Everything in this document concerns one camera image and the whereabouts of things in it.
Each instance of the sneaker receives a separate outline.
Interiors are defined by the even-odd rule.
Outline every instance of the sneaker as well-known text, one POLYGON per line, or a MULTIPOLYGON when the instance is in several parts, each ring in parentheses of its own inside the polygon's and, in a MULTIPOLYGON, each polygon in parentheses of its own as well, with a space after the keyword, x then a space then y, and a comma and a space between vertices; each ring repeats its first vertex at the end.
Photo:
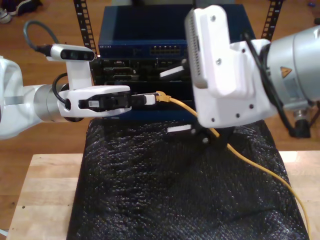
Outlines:
POLYGON ((0 8, 0 24, 7 24, 11 21, 11 16, 7 13, 6 10, 0 8))
POLYGON ((1 7, 6 10, 10 16, 16 15, 16 2, 14 0, 2 0, 1 7))
POLYGON ((16 14, 21 16, 25 13, 32 13, 39 6, 42 6, 42 2, 40 0, 15 0, 16 2, 16 14))
POLYGON ((21 16, 25 13, 34 12, 39 6, 42 6, 40 0, 2 0, 2 8, 6 9, 11 16, 21 16))

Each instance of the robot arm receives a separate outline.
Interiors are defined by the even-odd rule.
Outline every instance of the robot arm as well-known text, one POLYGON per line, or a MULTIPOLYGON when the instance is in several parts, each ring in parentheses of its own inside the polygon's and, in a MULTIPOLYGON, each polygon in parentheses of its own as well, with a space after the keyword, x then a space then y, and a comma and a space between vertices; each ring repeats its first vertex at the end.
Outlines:
POLYGON ((32 86, 23 86, 22 73, 15 62, 1 58, 0 140, 15 137, 42 122, 110 117, 130 111, 132 105, 155 104, 148 96, 132 96, 129 86, 92 86, 89 61, 94 57, 92 50, 83 46, 53 44, 47 59, 66 62, 68 84, 32 86))
POLYGON ((239 126, 278 112, 292 137, 310 137, 303 113, 320 100, 318 26, 272 43, 244 35, 230 44, 226 12, 212 5, 191 10, 185 32, 202 126, 239 126), (295 127, 284 110, 294 111, 295 127))

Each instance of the warning label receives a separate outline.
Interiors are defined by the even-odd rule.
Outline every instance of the warning label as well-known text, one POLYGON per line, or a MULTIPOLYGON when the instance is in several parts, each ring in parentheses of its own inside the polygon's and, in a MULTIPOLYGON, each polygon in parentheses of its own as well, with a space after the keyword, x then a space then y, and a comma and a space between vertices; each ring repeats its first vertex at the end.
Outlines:
POLYGON ((286 76, 288 76, 289 73, 292 72, 292 69, 291 68, 288 68, 288 67, 280 67, 281 69, 281 75, 282 75, 282 78, 284 79, 286 76))

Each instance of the black fabric cover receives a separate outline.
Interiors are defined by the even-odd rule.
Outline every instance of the black fabric cover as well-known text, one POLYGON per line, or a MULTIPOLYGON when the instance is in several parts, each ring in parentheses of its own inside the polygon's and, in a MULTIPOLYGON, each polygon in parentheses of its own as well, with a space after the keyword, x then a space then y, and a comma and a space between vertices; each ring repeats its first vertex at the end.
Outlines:
MULTIPOLYGON (((67 240, 307 240, 279 181, 202 139, 169 136, 178 122, 91 121, 67 240)), ((288 176, 263 121, 229 143, 288 176)))

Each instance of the wooden floor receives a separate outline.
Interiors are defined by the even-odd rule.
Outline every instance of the wooden floor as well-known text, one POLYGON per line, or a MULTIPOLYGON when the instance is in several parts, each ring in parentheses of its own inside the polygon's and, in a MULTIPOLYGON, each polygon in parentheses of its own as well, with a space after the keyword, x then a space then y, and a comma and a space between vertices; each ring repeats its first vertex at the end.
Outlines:
MULTIPOLYGON (((104 6, 110 0, 87 0, 92 30, 98 43, 104 6)), ((244 4, 253 30, 261 36, 269 7, 267 0, 238 0, 244 4)), ((27 20, 41 20, 50 26, 58 39, 71 45, 83 45, 72 0, 43 0, 37 12, 15 17, 10 24, 0 25, 0 55, 20 65, 25 85, 51 84, 66 71, 65 64, 48 62, 31 50, 23 37, 27 20)), ((286 0, 283 4, 274 39, 313 26, 314 17, 305 0, 286 0)), ((37 44, 49 44, 51 39, 40 28, 30 30, 37 44)), ((295 140, 288 136, 279 118, 267 124, 279 150, 320 150, 320 123, 312 129, 311 139, 295 140)), ((42 123, 19 136, 0 142, 0 229, 8 229, 33 154, 82 153, 89 119, 79 123, 42 123)))

